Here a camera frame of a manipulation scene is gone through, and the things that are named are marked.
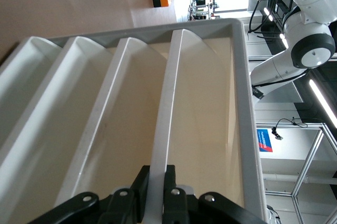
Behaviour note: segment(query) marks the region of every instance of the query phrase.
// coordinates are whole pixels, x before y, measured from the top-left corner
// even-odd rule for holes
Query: blue sign
[[[261,152],[273,152],[267,129],[258,129],[257,138],[259,140],[259,147]]]

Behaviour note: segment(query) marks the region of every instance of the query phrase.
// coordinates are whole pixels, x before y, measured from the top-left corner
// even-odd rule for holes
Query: pipe
[[[296,182],[298,178],[299,177],[297,175],[263,174],[263,180],[268,181]],[[337,178],[305,176],[303,179],[303,183],[337,185]]]

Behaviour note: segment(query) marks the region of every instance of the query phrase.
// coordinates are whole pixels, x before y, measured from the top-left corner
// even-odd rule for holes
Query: metal frame
[[[298,221],[300,224],[304,224],[304,220],[300,211],[300,207],[299,207],[299,201],[298,201],[298,194],[300,191],[300,187],[301,184],[306,176],[306,173],[310,167],[310,164],[312,162],[312,160],[314,159],[314,156],[321,144],[321,141],[324,137],[324,135],[326,136],[326,138],[328,139],[331,147],[333,148],[333,150],[335,151],[336,155],[337,155],[337,142],[335,140],[335,138],[333,137],[332,133],[330,132],[328,126],[325,123],[307,123],[308,127],[307,128],[302,128],[305,130],[319,130],[315,140],[308,152],[308,155],[306,156],[304,165],[302,167],[302,170],[300,172],[300,175],[295,183],[295,186],[293,188],[292,192],[281,192],[281,191],[265,191],[266,195],[270,195],[270,196],[280,196],[280,197],[291,197],[293,204],[294,204],[294,209],[298,218]],[[272,128],[275,127],[275,123],[257,123],[256,124],[257,128]],[[285,128],[285,129],[291,129],[291,128],[298,128],[298,126],[296,125],[292,125],[292,124],[287,124],[287,123],[279,123],[277,125],[278,128]],[[331,224],[334,223],[334,221],[337,220],[337,208],[331,213],[331,215],[327,218],[327,220],[325,221],[325,224]]]

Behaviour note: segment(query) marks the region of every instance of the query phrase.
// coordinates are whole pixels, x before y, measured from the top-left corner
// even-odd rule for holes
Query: floor
[[[0,0],[0,63],[27,36],[46,38],[187,21],[190,0]]]

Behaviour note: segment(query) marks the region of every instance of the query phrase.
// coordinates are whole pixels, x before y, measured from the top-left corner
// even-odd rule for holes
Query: white divider
[[[173,32],[150,168],[145,223],[161,223],[166,165],[197,197],[216,191],[244,205],[233,48]]]
[[[30,37],[0,67],[0,148],[60,51],[46,39]]]
[[[105,198],[150,164],[165,67],[146,43],[120,40],[56,205],[84,191]]]
[[[1,223],[26,223],[53,208],[112,54],[76,37],[59,57],[42,95],[28,105],[27,122],[11,133],[16,141],[0,166]]]

